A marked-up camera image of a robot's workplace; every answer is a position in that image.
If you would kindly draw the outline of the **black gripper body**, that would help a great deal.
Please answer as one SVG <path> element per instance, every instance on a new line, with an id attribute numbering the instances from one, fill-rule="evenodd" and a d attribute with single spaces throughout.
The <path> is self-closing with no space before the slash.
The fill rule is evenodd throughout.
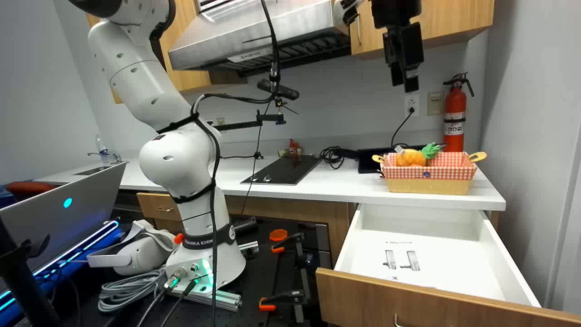
<path id="1" fill-rule="evenodd" d="M 372 0 L 374 28 L 407 26 L 421 13 L 421 0 Z"/>

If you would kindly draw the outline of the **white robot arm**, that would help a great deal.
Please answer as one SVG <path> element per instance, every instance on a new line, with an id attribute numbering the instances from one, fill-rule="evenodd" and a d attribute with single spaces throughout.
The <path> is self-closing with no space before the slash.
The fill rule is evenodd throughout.
<path id="1" fill-rule="evenodd" d="M 69 0 L 96 19 L 93 59 L 131 115 L 156 131 L 138 155 L 142 173 L 178 206 L 185 240 L 165 264 L 169 275 L 198 264 L 223 288 L 245 269 L 227 200 L 216 186 L 220 133 L 194 115 L 163 66 L 160 39 L 174 21 L 174 0 Z"/>

